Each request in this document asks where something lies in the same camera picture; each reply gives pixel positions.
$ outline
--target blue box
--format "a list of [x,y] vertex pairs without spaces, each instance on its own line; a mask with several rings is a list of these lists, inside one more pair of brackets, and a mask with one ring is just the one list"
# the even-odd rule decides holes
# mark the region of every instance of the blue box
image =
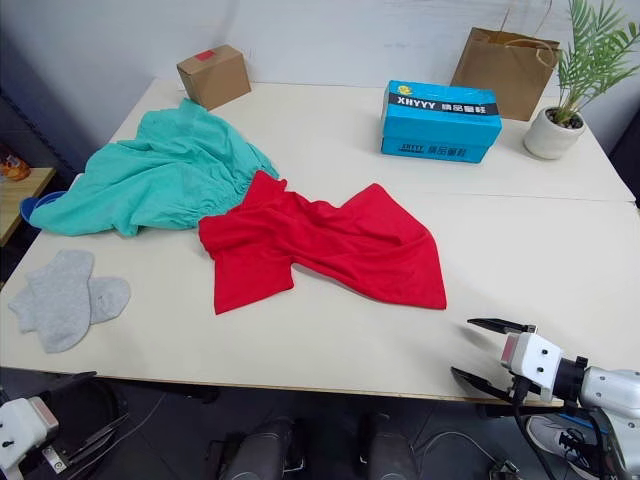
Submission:
[[502,122],[491,90],[389,82],[382,153],[478,163]]

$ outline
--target brown paper bag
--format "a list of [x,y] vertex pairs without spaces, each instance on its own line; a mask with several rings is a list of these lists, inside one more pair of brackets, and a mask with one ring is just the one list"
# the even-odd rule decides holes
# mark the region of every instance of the brown paper bag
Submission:
[[493,90],[503,118],[527,121],[558,63],[558,45],[472,28],[451,85]]

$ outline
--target blue bowl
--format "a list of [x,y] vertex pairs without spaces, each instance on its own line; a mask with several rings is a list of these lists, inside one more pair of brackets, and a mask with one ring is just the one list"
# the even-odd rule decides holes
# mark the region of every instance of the blue bowl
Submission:
[[31,223],[29,222],[29,219],[31,218],[31,214],[36,208],[40,207],[41,205],[46,205],[47,203],[55,202],[58,198],[60,198],[65,193],[67,192],[66,191],[51,192],[42,198],[27,197],[20,202],[20,215],[22,215],[22,218],[24,219],[25,222],[31,225]]

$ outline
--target gray sock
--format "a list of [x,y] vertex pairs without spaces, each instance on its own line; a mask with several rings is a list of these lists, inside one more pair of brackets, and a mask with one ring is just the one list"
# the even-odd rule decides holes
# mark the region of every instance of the gray sock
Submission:
[[47,266],[27,274],[36,330],[45,352],[68,350],[87,333],[92,268],[92,253],[61,250]]
[[[122,278],[90,278],[91,324],[116,318],[129,302],[130,295],[129,284]],[[27,286],[9,302],[9,308],[18,316],[22,333],[36,329],[35,301],[31,287]]]

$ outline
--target green cloth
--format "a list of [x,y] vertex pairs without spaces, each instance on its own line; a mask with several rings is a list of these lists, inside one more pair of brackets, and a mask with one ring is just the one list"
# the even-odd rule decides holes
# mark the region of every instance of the green cloth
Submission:
[[231,125],[183,100],[146,113],[135,140],[98,150],[73,187],[34,210],[29,223],[63,235],[192,228],[241,203],[257,170],[278,177]]

